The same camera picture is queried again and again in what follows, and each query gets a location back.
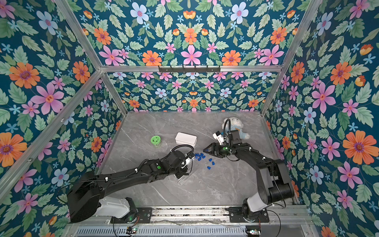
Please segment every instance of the pink flower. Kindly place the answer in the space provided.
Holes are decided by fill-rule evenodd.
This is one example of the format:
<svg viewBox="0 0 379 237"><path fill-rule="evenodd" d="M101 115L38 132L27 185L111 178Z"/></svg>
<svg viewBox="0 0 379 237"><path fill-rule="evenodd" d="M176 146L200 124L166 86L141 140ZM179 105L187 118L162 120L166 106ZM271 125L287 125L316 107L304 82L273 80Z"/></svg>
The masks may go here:
<svg viewBox="0 0 379 237"><path fill-rule="evenodd" d="M358 167L354 167L350 170L350 164L347 161L345 161L343 166L345 167L345 169L341 166L338 167L338 171L340 171L343 174L340 176L340 180L342 182L346 182L347 180L350 188L354 188L354 182L357 184L363 184L362 180L356 176L356 174L359 174Z"/></svg>
<svg viewBox="0 0 379 237"><path fill-rule="evenodd" d="M357 4L356 6L350 8L349 10L351 13L353 13L350 16L350 20L353 19L355 16L357 18L360 18L360 16L362 15L362 10L367 9L370 6L367 0L357 0L356 4Z"/></svg>
<svg viewBox="0 0 379 237"><path fill-rule="evenodd" d="M63 153L63 152L65 152L65 150L66 151L69 150L69 145L71 144L71 142L68 142L68 140L66 139L64 141L60 140L59 144L60 145L57 148L61 150L61 153Z"/></svg>
<svg viewBox="0 0 379 237"><path fill-rule="evenodd" d="M54 81L52 81L52 83L55 85L55 89L60 89L60 90L63 90L63 86L65 86L66 84L64 84L63 82L62 82L63 80L62 80L62 78L57 78L57 77L54 77Z"/></svg>
<svg viewBox="0 0 379 237"><path fill-rule="evenodd" d="M29 101L28 104L21 105L25 110L22 112L23 114L29 114L30 117L34 117L35 113L39 113L37 110L38 105L33 105L33 102Z"/></svg>
<svg viewBox="0 0 379 237"><path fill-rule="evenodd" d="M92 91L89 91L86 96L84 97L84 101L87 101L87 100L92 100L92 96L93 95L93 92Z"/></svg>
<svg viewBox="0 0 379 237"><path fill-rule="evenodd" d="M148 81L150 81L150 78L154 78L152 72L141 72L142 73L142 78L146 78Z"/></svg>
<svg viewBox="0 0 379 237"><path fill-rule="evenodd" d="M41 111L43 115L46 115L50 112L51 109L58 113L63 108L63 103L60 102L58 99L62 99L64 96L64 93L61 91L57 91L54 93L54 85L53 83L49 82L47 84L47 91L42 86L37 86L37 91L42 96L33 96L30 101L35 104L42 104Z"/></svg>
<svg viewBox="0 0 379 237"><path fill-rule="evenodd" d="M125 49L118 50L118 51L119 51L119 56L122 56L123 59L129 58L128 56L129 52L125 51Z"/></svg>
<svg viewBox="0 0 379 237"><path fill-rule="evenodd" d="M243 72L232 72L232 78L235 78L236 80L238 80L240 77L242 78L243 77Z"/></svg>
<svg viewBox="0 0 379 237"><path fill-rule="evenodd" d="M45 155L51 155L51 150L48 149L53 145L52 142L48 142L47 145L45 146L44 150L38 155L39 160L43 160Z"/></svg>
<svg viewBox="0 0 379 237"><path fill-rule="evenodd" d="M316 77L316 78L313 78L313 82L310 85L313 86L312 89L315 89L315 88L318 89L320 83L321 83L320 78Z"/></svg>
<svg viewBox="0 0 379 237"><path fill-rule="evenodd" d="M20 206L19 211L17 212L20 214L25 210L25 213L29 213L31 210L31 207L34 207L38 204L38 201L35 201L38 198L38 194L34 194L31 196L30 193L26 194L25 200L19 200L17 201L17 205Z"/></svg>
<svg viewBox="0 0 379 237"><path fill-rule="evenodd" d="M358 112L358 110L356 109L356 107L358 105L359 105L358 102L353 103L353 99L350 99L349 103L343 103L343 106L345 108L342 110L342 112L348 113L348 116L350 117L351 116L351 112L353 112L353 113L357 113Z"/></svg>
<svg viewBox="0 0 379 237"><path fill-rule="evenodd" d="M193 66L194 63L197 65L200 64L200 60L198 59L198 57L200 57L203 53L200 51L195 52L195 47L191 44L190 46L188 46L188 53L181 52L180 54L186 58L183 61L184 65L191 63L191 66Z"/></svg>
<svg viewBox="0 0 379 237"><path fill-rule="evenodd" d="M84 107L85 108L85 114L88 116L88 117L90 117L91 115L93 115L94 113L93 113L93 108L91 108L91 106L90 105L88 105L88 106L85 106Z"/></svg>
<svg viewBox="0 0 379 237"><path fill-rule="evenodd" d="M122 58L117 57L119 55L119 51L117 49L114 49L111 52L111 50L107 46L104 45L103 50L105 52L101 51L101 52L99 52L99 54L103 58L106 58L105 63L107 65L111 65L113 63L113 65L118 66L119 63L125 62Z"/></svg>
<svg viewBox="0 0 379 237"><path fill-rule="evenodd" d="M178 82L178 80L172 83L172 87L175 87L175 89L182 88L181 83Z"/></svg>
<svg viewBox="0 0 379 237"><path fill-rule="evenodd" d="M145 88L146 86L145 82L141 82L140 80L138 80L137 85L138 87L141 87L142 89Z"/></svg>
<svg viewBox="0 0 379 237"><path fill-rule="evenodd" d="M335 104L335 99L331 95L334 92L335 85L329 86L325 90L325 83L321 82L319 86L319 92L318 91L313 91L312 92L312 97L317 99L313 102L312 107L317 108L320 105L320 111L321 113L325 113L326 111L326 104L328 105L334 105Z"/></svg>
<svg viewBox="0 0 379 237"><path fill-rule="evenodd" d="M221 79L225 79L227 72L219 72L213 75L213 78L217 78L217 81L219 82Z"/></svg>
<svg viewBox="0 0 379 237"><path fill-rule="evenodd" d="M296 107L294 107L293 105L291 105L291 107L289 108L288 113L289 113L291 116L293 116L293 115L296 113L295 109L296 109Z"/></svg>
<svg viewBox="0 0 379 237"><path fill-rule="evenodd" d="M249 81L246 79L246 80L244 80L244 81L241 81L241 84L240 84L240 86L242 87L242 88L244 88L244 87L248 87L249 86Z"/></svg>
<svg viewBox="0 0 379 237"><path fill-rule="evenodd" d="M265 51L263 49L258 49L257 51L254 52L255 53L254 58L256 57L260 58L261 56L265 55L264 52Z"/></svg>
<svg viewBox="0 0 379 237"><path fill-rule="evenodd" d="M281 83L282 83L282 89L284 89L284 90L287 89L287 86L290 85L290 83L288 82L289 80L290 80L290 76L284 76L284 78L281 81Z"/></svg>
<svg viewBox="0 0 379 237"><path fill-rule="evenodd" d="M15 11L15 8L11 5L7 5L6 0L0 0L0 16L5 18L8 15L10 18L14 19L14 15L11 11Z"/></svg>
<svg viewBox="0 0 379 237"><path fill-rule="evenodd" d="M299 95L299 92L297 90L298 90L297 86L295 87L291 86L291 91L288 92L288 94L290 95L290 100L293 100L293 101L296 100L296 96Z"/></svg>
<svg viewBox="0 0 379 237"><path fill-rule="evenodd" d="M215 6L217 4L217 0L207 0L209 3L212 2L213 5Z"/></svg>
<svg viewBox="0 0 379 237"><path fill-rule="evenodd" d="M342 193L340 191L337 191L337 194L339 196L337 198L337 201L342 203L343 208L345 209L347 207L353 208L353 205L351 204L351 201L353 200L353 198L348 196L345 190L342 190Z"/></svg>
<svg viewBox="0 0 379 237"><path fill-rule="evenodd" d="M207 50L209 50L209 53L211 53L211 52L215 52L216 49L217 49L217 46L215 46L215 43L208 44L208 48L207 48Z"/></svg>
<svg viewBox="0 0 379 237"><path fill-rule="evenodd" d="M101 85L103 81L101 79L99 79L96 84L95 84L95 89L98 91L99 89L103 88L103 86Z"/></svg>
<svg viewBox="0 0 379 237"><path fill-rule="evenodd" d="M323 154L328 154L328 158L329 160L332 160L333 159L333 155L335 155L336 157L340 157L340 153L336 150L338 147L340 147L340 143L339 142L335 142L335 143L332 143L332 138L331 137L328 137L328 143L326 143L326 141L321 141L321 144L326 147L322 150L322 153Z"/></svg>
<svg viewBox="0 0 379 237"><path fill-rule="evenodd" d="M159 79L161 80L164 79L166 82L168 81L169 78L172 78L172 75L170 75L169 72L158 72L158 75L161 75Z"/></svg>
<svg viewBox="0 0 379 237"><path fill-rule="evenodd" d="M30 176L33 176L35 175L37 172L36 169L33 169L33 170L29 170L28 172L26 172L23 176L21 176L21 179L17 182L17 184L14 186L14 191L16 193L18 193L22 187L23 187L23 184L25 185L32 185L33 184L33 179L32 178L29 178Z"/></svg>
<svg viewBox="0 0 379 237"><path fill-rule="evenodd" d="M265 55L266 57L262 57L261 59L259 59L259 61L261 63L263 62L266 62L265 65L271 65L271 62L273 63L273 65L276 65L279 63L279 60L277 59L277 57L280 57L284 54L284 51L279 51L279 45L275 45L273 50L269 50L269 49L265 49Z"/></svg>
<svg viewBox="0 0 379 237"><path fill-rule="evenodd" d="M208 80L206 83L204 83L205 88L211 89L212 87L214 87L213 83L214 82L211 82L210 80Z"/></svg>
<svg viewBox="0 0 379 237"><path fill-rule="evenodd" d="M307 145L308 145L308 150L312 150L312 152L315 151L315 148L317 149L317 145L315 144L316 143L316 139L311 139L311 138L308 138L309 141L307 141Z"/></svg>
<svg viewBox="0 0 379 237"><path fill-rule="evenodd" d="M174 53L174 51L176 50L176 48L174 47L174 44L170 44L170 43L167 43L166 49L168 53L169 52Z"/></svg>
<svg viewBox="0 0 379 237"><path fill-rule="evenodd" d="M164 6L166 4L166 2L170 3L171 0L161 0L161 4Z"/></svg>

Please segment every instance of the orange flower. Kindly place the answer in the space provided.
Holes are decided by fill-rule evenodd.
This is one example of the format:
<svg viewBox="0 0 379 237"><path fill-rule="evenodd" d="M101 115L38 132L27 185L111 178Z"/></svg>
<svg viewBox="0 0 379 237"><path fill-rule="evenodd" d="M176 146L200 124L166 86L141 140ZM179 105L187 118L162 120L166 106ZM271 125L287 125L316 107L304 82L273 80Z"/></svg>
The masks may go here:
<svg viewBox="0 0 379 237"><path fill-rule="evenodd" d="M322 235L323 237L335 237L334 232L332 232L332 231L329 229L329 227L326 227L326 226L323 226L323 227L321 228L321 235Z"/></svg>
<svg viewBox="0 0 379 237"><path fill-rule="evenodd" d="M372 50L373 48L374 48L374 47L371 46L371 44L365 44L365 45L362 46L362 48L360 48L359 53L360 53L361 55L366 55L366 54L368 54L369 52L371 52L371 50Z"/></svg>
<svg viewBox="0 0 379 237"><path fill-rule="evenodd" d="M364 75L360 75L359 77L356 78L355 84L357 86L364 86L366 83L366 79Z"/></svg>
<svg viewBox="0 0 379 237"><path fill-rule="evenodd" d="M91 143L91 145L92 145L91 150L93 152L98 152L100 150L102 144L103 144L103 142L101 141L101 138L95 137L94 141Z"/></svg>
<svg viewBox="0 0 379 237"><path fill-rule="evenodd" d="M299 197L300 196L300 194L299 194L299 187L295 184L295 181L291 180L291 183L292 183L293 189L295 190L296 196Z"/></svg>
<svg viewBox="0 0 379 237"><path fill-rule="evenodd" d="M56 219L57 219L57 216L53 216L53 217L50 219L50 221L49 221L49 225L52 226L53 224L55 224Z"/></svg>
<svg viewBox="0 0 379 237"><path fill-rule="evenodd" d="M40 77L37 69L33 69L33 65L27 63L17 63L17 67L9 68L11 74L9 77L12 81L16 81L15 84L19 87L25 86L26 89L30 89L31 86L37 85Z"/></svg>
<svg viewBox="0 0 379 237"><path fill-rule="evenodd" d="M175 35L175 36L178 36L179 35L179 29L176 28L172 31L172 34Z"/></svg>
<svg viewBox="0 0 379 237"><path fill-rule="evenodd" d="M196 106L198 106L198 103L199 102L197 102L197 100L191 100L190 103L189 103L189 105L192 106L192 107L196 107Z"/></svg>
<svg viewBox="0 0 379 237"><path fill-rule="evenodd" d="M291 81L296 84L299 83L299 81L301 81L301 79L303 78L304 71L304 63L297 62L296 65L292 68Z"/></svg>
<svg viewBox="0 0 379 237"><path fill-rule="evenodd" d="M288 137L283 137L282 144L283 144L283 147L284 147L286 150L288 150L288 149L290 148L291 141L289 140Z"/></svg>
<svg viewBox="0 0 379 237"><path fill-rule="evenodd" d="M206 35L209 34L209 32L208 32L207 29L202 29L202 30L201 30L201 34L204 35L204 36L206 36Z"/></svg>
<svg viewBox="0 0 379 237"><path fill-rule="evenodd" d="M345 83L345 80L349 79L349 77L351 76L349 72L351 72L352 68L348 65L348 62L343 62L343 64L339 63L337 64L336 68L333 68L333 75L330 77L330 80L333 82L333 84L342 85L343 83Z"/></svg>
<svg viewBox="0 0 379 237"><path fill-rule="evenodd" d="M117 131L118 128L120 127L120 124L121 124L121 120L119 120L119 121L116 123L116 131Z"/></svg>
<svg viewBox="0 0 379 237"><path fill-rule="evenodd" d="M161 66L162 59L161 57L158 57L158 53L148 50L147 53L143 53L142 56L144 57L142 61L146 63L146 66Z"/></svg>
<svg viewBox="0 0 379 237"><path fill-rule="evenodd" d="M222 57L222 61L224 62L224 66L237 66L238 63L241 61L240 58L241 54L236 53L235 50L231 50L230 53L226 52L225 57Z"/></svg>
<svg viewBox="0 0 379 237"><path fill-rule="evenodd" d="M3 167L11 166L14 159L18 160L25 151L27 143L22 142L23 137L16 134L12 137L10 132L0 133L0 162Z"/></svg>
<svg viewBox="0 0 379 237"><path fill-rule="evenodd" d="M102 28L95 29L94 35L97 37L97 41L101 42L103 45L111 44L112 39L109 36L109 33Z"/></svg>
<svg viewBox="0 0 379 237"><path fill-rule="evenodd" d="M280 44L284 40L284 37L287 36L287 29L279 27L277 30L274 30L273 35L270 37L272 44Z"/></svg>
<svg viewBox="0 0 379 237"><path fill-rule="evenodd" d="M193 44L194 42L197 41L196 39L197 33L195 32L193 28L188 28L187 32L184 33L184 37L185 37L186 42L189 44Z"/></svg>
<svg viewBox="0 0 379 237"><path fill-rule="evenodd" d="M257 106L258 104L259 104L258 100L251 100L248 103L249 107L252 107L252 108L254 108L255 106Z"/></svg>
<svg viewBox="0 0 379 237"><path fill-rule="evenodd" d="M196 12L195 11L184 11L183 16L185 19L194 19L196 16Z"/></svg>
<svg viewBox="0 0 379 237"><path fill-rule="evenodd" d="M347 140L343 140L343 147L346 148L345 154L348 158L353 157L353 162L359 165L363 161L369 165L374 162L372 157L379 156L379 148L372 146L376 144L376 140L372 135L367 137L364 131L357 130L355 135L353 132L350 132L346 135Z"/></svg>
<svg viewBox="0 0 379 237"><path fill-rule="evenodd" d="M83 13L84 13L84 15L85 15L88 19L92 19L92 13L90 13L89 11L84 11Z"/></svg>
<svg viewBox="0 0 379 237"><path fill-rule="evenodd" d="M293 15L295 15L295 10L291 10L291 11L289 11L288 13L287 13L287 18L291 18L291 17L293 17Z"/></svg>
<svg viewBox="0 0 379 237"><path fill-rule="evenodd" d="M74 66L72 72L76 74L76 80L80 81L82 84L86 83L90 76L87 65L84 65L84 63L80 61L79 63L75 62Z"/></svg>
<svg viewBox="0 0 379 237"><path fill-rule="evenodd" d="M133 108L138 108L138 107L139 107L139 102L138 102L138 101L135 101L135 100L130 100L130 101L129 101L129 104L130 104Z"/></svg>

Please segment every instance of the stuffed animal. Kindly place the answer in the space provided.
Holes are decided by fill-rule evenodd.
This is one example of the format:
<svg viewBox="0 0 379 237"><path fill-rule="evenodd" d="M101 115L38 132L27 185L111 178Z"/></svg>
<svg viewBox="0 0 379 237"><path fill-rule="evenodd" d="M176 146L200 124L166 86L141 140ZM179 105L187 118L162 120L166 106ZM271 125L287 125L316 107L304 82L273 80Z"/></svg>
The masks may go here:
<svg viewBox="0 0 379 237"><path fill-rule="evenodd" d="M231 131L238 130L241 139L249 139L250 138L250 135L248 133L242 132L243 123L242 123L241 120L239 120L236 117L230 117L230 118L224 119L224 122L221 125L222 131L224 131L224 124L225 124L225 122L226 122L227 119L230 119L230 122L231 122L230 123L230 129L231 129ZM229 129L229 124L226 125L225 131L227 132L228 129Z"/></svg>

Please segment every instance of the metal bar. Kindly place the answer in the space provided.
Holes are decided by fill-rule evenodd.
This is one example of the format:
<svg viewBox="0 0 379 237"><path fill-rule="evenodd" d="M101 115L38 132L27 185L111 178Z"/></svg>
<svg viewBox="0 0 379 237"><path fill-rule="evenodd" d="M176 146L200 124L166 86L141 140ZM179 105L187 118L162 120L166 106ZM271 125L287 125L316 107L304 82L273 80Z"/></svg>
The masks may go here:
<svg viewBox="0 0 379 237"><path fill-rule="evenodd" d="M266 102L264 107L261 110L261 116L264 116L266 114L266 111L268 107L270 106L271 102L273 101L276 91L278 90L280 86L280 82L284 78L285 74L288 71L288 68L293 60L293 57L295 56L296 51L298 50L301 41L304 38L305 33L307 32L309 25L311 21L313 20L313 17L315 16L318 7L320 6L322 0L311 0L311 2L308 5L308 8L303 16L303 19L300 22L299 29L293 38L293 41L291 43L291 46L289 50L287 51L287 54L283 60L282 68L283 70L279 73L279 75L276 77L273 85L271 86L271 90L268 93L266 97Z"/></svg>
<svg viewBox="0 0 379 237"><path fill-rule="evenodd" d="M112 96L114 102L119 107L119 110L121 111L123 116L126 116L128 114L128 111L125 108L124 103L121 100L121 97L119 93L116 91L116 88L111 82L111 79L109 78L109 75L107 73L103 73L101 76L101 79L103 80L105 87L108 89L109 94Z"/></svg>
<svg viewBox="0 0 379 237"><path fill-rule="evenodd" d="M28 149L21 157L10 167L10 169L0 179L0 203L6 197L9 191L19 181L20 177L25 174L29 166L43 151L46 144L53 138L63 124L63 121L70 117L70 114L80 104L85 95L96 84L101 75L100 71L95 71L88 81L76 92L71 100L63 109L53 118L51 123L40 133L32 142Z"/></svg>
<svg viewBox="0 0 379 237"><path fill-rule="evenodd" d="M182 69L182 66L173 66L173 69ZM193 68L194 66L184 66L184 68ZM196 66L197 69L205 69L207 66ZM158 67L153 66L101 66L102 72L159 72ZM281 66L220 66L221 72L280 72Z"/></svg>
<svg viewBox="0 0 379 237"><path fill-rule="evenodd" d="M57 5L65 20L67 21L72 32L78 39L78 42L80 43L81 47L86 52L89 60L95 67L95 70L99 70L100 66L102 65L100 59L97 56L97 53L95 52L91 43L88 41L87 36L84 34L83 27L80 25L78 19L75 17L75 14L73 13L67 0L55 0L55 4Z"/></svg>

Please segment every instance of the floral wallpaper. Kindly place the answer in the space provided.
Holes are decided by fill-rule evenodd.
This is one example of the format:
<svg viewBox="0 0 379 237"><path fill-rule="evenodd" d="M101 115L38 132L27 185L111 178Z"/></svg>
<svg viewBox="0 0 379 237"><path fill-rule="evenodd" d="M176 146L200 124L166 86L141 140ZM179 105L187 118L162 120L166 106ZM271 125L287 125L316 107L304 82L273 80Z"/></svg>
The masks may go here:
<svg viewBox="0 0 379 237"><path fill-rule="evenodd" d="M378 7L326 1L266 114L323 237L379 236Z"/></svg>
<svg viewBox="0 0 379 237"><path fill-rule="evenodd" d="M59 237L70 221L66 193L101 167L121 120L99 80L0 205L0 236Z"/></svg>
<svg viewBox="0 0 379 237"><path fill-rule="evenodd" d="M276 65L309 2L96 0L75 14L104 65Z"/></svg>
<svg viewBox="0 0 379 237"><path fill-rule="evenodd" d="M0 38L1 177L93 67L51 1L1 0Z"/></svg>

